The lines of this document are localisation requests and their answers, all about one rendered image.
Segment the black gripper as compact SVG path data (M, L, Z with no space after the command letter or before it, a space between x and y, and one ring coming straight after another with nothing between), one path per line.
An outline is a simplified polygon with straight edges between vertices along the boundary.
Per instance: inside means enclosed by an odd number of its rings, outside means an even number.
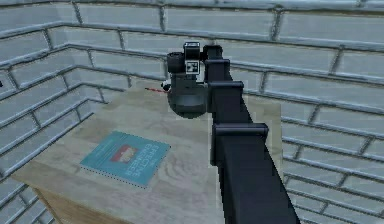
M185 72L185 56L183 52L171 52L167 54L167 69L169 73L184 73ZM170 83L163 82L161 87L165 92L171 88Z

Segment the dark grey bowl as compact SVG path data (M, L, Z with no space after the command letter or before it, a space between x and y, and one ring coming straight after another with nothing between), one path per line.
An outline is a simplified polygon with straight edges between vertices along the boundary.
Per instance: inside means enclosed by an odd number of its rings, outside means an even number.
M207 112L207 89L195 75L172 74L167 99L172 111L182 118L194 119Z

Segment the light wooden chest of drawers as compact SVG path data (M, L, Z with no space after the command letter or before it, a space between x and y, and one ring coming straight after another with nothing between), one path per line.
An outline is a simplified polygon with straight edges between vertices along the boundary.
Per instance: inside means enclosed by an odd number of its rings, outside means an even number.
M57 224L224 224L218 174L209 163L212 120L176 116L157 81L131 87L13 173ZM146 188L81 167L113 131L171 146Z

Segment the teal book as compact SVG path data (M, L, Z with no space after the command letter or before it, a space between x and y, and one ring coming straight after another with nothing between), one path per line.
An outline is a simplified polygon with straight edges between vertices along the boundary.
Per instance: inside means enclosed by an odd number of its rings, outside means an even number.
M171 146L113 131L80 162L82 168L146 188Z

